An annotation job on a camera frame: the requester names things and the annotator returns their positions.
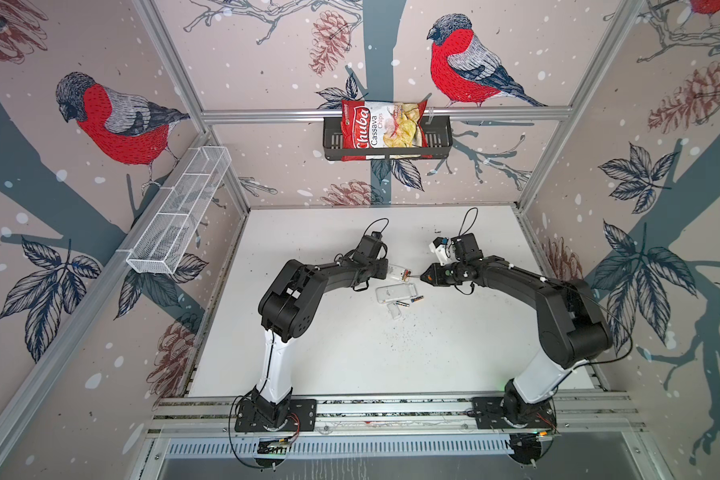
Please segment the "white remote control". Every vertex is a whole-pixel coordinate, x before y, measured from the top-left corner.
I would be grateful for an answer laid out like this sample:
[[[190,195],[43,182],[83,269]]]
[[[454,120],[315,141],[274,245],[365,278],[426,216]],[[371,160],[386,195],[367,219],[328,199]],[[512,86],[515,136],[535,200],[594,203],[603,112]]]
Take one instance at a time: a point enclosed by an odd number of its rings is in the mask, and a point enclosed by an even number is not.
[[[418,296],[416,286],[411,283],[381,286],[375,290],[375,294],[380,304],[408,302]]]
[[[399,265],[389,264],[388,268],[387,268],[387,279],[394,280],[394,281],[400,281],[400,282],[406,282],[406,281],[402,280],[402,276],[403,276],[403,273],[405,270],[409,270],[409,269],[399,266]]]

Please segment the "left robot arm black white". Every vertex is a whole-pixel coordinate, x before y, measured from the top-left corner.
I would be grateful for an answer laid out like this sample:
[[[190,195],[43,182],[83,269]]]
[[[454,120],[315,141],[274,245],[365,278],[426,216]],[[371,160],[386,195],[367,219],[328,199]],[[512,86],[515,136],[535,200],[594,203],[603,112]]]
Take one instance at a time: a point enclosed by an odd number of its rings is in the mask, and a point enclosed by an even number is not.
[[[388,248],[380,231],[365,233],[358,245],[325,264],[291,259],[263,295],[258,313],[264,329],[262,373],[250,392],[255,411],[272,427],[282,426],[289,414],[293,387],[289,348],[314,321],[323,295],[337,289],[362,292],[372,279],[388,273]]]

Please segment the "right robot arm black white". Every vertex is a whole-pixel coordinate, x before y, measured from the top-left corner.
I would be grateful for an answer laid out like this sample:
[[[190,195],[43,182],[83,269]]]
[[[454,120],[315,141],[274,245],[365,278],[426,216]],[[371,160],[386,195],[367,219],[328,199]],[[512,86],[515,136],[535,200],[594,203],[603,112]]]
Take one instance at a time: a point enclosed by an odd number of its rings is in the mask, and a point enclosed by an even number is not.
[[[613,336],[589,285],[580,279],[549,279],[496,255],[486,256],[471,233],[430,244],[437,257],[420,279],[434,287],[490,288],[536,311],[540,350],[522,373],[507,382],[503,418],[521,428],[551,406],[560,384],[578,367],[613,346]]]

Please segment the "red cassava chips bag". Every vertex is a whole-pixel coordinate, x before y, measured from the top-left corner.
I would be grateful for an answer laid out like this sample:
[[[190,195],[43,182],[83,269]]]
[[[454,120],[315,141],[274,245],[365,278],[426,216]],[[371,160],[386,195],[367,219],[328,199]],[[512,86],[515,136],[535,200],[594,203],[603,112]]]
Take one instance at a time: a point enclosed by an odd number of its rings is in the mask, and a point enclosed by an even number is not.
[[[341,130],[346,150],[427,147],[418,103],[343,100]]]

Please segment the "black wall basket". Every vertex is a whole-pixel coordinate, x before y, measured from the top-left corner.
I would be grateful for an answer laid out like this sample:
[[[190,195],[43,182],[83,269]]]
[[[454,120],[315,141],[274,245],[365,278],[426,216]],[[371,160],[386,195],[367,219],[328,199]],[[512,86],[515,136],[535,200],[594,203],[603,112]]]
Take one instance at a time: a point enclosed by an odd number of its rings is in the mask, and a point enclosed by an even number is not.
[[[448,116],[411,120],[351,122],[328,118],[323,124],[324,156],[329,161],[426,160],[447,158],[453,146]]]

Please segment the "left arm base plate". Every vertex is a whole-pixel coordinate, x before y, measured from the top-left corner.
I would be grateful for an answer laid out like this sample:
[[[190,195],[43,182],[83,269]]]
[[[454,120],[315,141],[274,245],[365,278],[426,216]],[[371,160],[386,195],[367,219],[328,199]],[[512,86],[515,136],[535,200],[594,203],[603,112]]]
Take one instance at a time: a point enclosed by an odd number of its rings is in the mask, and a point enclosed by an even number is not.
[[[315,399],[291,399],[269,408],[244,398],[233,411],[232,428],[236,433],[312,432],[316,417]]]

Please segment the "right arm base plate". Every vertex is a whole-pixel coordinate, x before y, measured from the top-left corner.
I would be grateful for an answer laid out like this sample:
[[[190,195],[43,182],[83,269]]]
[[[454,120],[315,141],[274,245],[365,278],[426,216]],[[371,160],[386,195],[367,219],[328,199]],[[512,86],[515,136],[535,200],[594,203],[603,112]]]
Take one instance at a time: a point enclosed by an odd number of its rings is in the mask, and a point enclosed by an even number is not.
[[[481,430],[555,430],[557,418],[550,400],[526,404],[514,397],[473,397],[467,415]]]

